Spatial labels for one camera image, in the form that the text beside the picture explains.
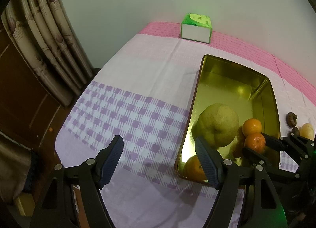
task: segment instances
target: blue gripper pad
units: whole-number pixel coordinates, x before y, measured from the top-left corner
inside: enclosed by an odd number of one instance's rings
[[[194,148],[208,183],[211,187],[219,189],[224,178],[222,167],[223,158],[217,150],[209,146],[202,136],[195,139]]]
[[[101,150],[95,157],[97,161],[96,172],[100,176],[98,181],[99,189],[108,184],[112,178],[114,170],[119,162],[124,149],[123,138],[116,135],[106,149]]]

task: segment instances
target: large green fruit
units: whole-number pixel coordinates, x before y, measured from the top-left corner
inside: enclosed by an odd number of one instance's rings
[[[192,127],[192,136],[203,136],[214,148],[230,144],[238,131],[239,118],[229,106],[221,103],[209,105]]]

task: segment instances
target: green tissue package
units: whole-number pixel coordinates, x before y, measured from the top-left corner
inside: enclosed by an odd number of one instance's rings
[[[209,16],[188,13],[181,23],[181,37],[210,43],[212,24]]]

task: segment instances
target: brown cloth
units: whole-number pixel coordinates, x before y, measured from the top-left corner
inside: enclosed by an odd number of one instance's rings
[[[23,190],[31,152],[0,135],[0,197],[12,202]]]

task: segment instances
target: white wall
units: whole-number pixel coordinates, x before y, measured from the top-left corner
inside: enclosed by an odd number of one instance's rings
[[[316,86],[316,14],[307,0],[61,0],[94,67],[150,21],[211,17],[213,29],[282,59]]]

